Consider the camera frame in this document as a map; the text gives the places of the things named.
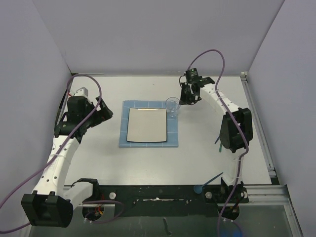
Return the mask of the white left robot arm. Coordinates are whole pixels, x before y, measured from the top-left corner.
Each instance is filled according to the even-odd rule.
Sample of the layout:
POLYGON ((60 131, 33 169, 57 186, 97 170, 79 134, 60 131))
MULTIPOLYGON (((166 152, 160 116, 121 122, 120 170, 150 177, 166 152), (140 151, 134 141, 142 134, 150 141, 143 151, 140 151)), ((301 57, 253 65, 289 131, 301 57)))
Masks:
POLYGON ((96 97, 94 105, 86 96, 73 96, 68 110, 54 128, 48 166, 31 194, 22 197, 21 205, 32 226, 69 226, 73 212, 84 201, 94 203, 101 198, 97 179, 80 178, 69 190, 64 190, 72 158, 89 128, 112 118, 113 112, 103 99, 96 97))

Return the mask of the clear drinking glass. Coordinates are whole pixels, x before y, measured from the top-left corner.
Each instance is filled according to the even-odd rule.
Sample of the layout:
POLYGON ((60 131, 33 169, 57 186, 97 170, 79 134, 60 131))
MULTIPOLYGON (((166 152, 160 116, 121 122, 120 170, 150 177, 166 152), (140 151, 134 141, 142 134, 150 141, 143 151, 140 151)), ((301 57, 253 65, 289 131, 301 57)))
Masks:
POLYGON ((178 116, 180 106, 180 100, 176 97, 169 97, 165 102, 167 114, 172 118, 178 116))

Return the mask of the square white plate dark rim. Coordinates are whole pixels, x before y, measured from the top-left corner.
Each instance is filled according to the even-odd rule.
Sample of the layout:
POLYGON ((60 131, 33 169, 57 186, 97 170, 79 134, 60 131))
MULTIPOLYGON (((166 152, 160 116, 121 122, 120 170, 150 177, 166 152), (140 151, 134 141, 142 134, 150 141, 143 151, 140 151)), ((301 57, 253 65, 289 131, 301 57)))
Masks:
POLYGON ((128 142, 158 143, 167 141, 167 114, 165 108, 130 108, 128 142))

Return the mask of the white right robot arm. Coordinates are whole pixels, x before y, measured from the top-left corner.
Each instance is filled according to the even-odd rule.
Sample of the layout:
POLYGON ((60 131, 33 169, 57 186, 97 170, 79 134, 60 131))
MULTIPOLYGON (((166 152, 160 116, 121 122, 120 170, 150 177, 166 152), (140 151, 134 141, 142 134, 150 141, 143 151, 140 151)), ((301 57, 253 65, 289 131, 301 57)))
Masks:
POLYGON ((249 150, 253 139, 252 114, 249 108, 242 108, 230 100, 216 87, 210 77, 202 77, 196 68, 185 71, 185 82, 180 83, 181 105, 194 105, 200 100, 206 101, 222 118, 219 140, 228 156, 228 167, 225 168, 222 180, 226 184, 220 189, 220 197, 230 202, 237 197, 235 183, 242 182, 242 162, 239 156, 249 150))

